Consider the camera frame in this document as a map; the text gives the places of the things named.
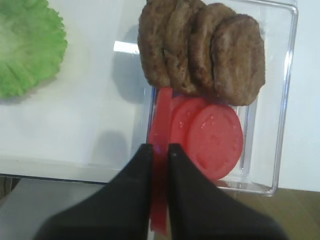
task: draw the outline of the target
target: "sausage patty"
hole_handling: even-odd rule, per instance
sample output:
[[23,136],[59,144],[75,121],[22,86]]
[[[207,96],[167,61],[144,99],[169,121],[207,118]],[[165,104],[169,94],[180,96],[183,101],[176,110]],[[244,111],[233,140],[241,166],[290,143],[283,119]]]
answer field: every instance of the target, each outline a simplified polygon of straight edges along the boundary
[[148,83],[158,88],[170,86],[164,59],[163,39],[176,2],[176,0],[149,0],[139,18],[137,43],[141,66]]
[[199,95],[190,79],[188,39],[196,13],[206,5],[201,0],[178,0],[168,21],[164,39],[166,69],[171,86],[185,95]]
[[223,21],[211,46],[216,93],[228,104],[250,105],[266,82],[265,47],[258,22],[243,14]]
[[192,25],[188,43],[189,69],[195,84],[214,95],[214,78],[210,54],[211,40],[216,27],[236,13],[222,3],[202,8]]

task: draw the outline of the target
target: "white tray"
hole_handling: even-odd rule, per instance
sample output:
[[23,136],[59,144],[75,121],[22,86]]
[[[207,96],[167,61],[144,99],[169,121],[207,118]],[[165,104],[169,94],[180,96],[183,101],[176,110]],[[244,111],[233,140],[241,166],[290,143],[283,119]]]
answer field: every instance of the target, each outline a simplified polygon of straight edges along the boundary
[[147,138],[152,89],[136,51],[145,1],[49,4],[64,19],[65,59],[55,79],[0,101],[0,173],[108,182]]

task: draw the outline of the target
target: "lettuce leaf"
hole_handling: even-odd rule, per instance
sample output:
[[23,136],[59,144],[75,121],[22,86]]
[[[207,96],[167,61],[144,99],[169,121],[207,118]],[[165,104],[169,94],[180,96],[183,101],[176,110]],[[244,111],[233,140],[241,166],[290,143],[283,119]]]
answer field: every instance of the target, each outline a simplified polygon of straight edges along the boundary
[[47,0],[0,0],[0,98],[24,95],[60,70],[63,18]]

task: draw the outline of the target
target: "cooked meat patty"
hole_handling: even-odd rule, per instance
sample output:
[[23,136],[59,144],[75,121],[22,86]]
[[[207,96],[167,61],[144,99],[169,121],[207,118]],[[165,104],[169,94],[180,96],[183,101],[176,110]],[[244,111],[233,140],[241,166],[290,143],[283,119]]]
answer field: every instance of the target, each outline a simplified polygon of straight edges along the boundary
[[152,0],[139,18],[138,47],[144,76],[154,87],[169,87],[170,78],[164,59],[164,36],[168,19],[177,0]]
[[216,29],[211,48],[214,88],[227,103],[250,105],[266,82],[264,41],[257,21],[238,14]]
[[209,95],[214,95],[214,76],[210,54],[211,39],[216,27],[236,13],[222,3],[202,8],[192,25],[188,43],[189,69],[195,84]]
[[170,16],[164,39],[164,56],[171,86],[186,95],[199,95],[190,79],[188,38],[196,13],[206,5],[201,0],[178,0]]

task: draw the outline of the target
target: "burger patty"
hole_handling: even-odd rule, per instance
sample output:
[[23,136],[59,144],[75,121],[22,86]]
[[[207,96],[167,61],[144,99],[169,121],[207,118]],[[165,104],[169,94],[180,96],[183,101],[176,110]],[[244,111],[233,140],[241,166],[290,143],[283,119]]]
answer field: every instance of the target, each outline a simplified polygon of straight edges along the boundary
[[171,85],[164,59],[164,36],[176,2],[176,0],[148,1],[139,18],[137,44],[141,66],[148,83],[158,88]]
[[266,82],[265,47],[258,22],[237,14],[223,21],[212,39],[214,88],[228,104],[250,105]]
[[215,94],[212,73],[211,40],[216,27],[236,13],[222,3],[201,9],[192,25],[188,42],[189,69],[194,83],[210,95]]
[[196,13],[206,5],[201,0],[178,0],[164,39],[164,56],[171,86],[185,95],[199,95],[188,68],[188,38]]

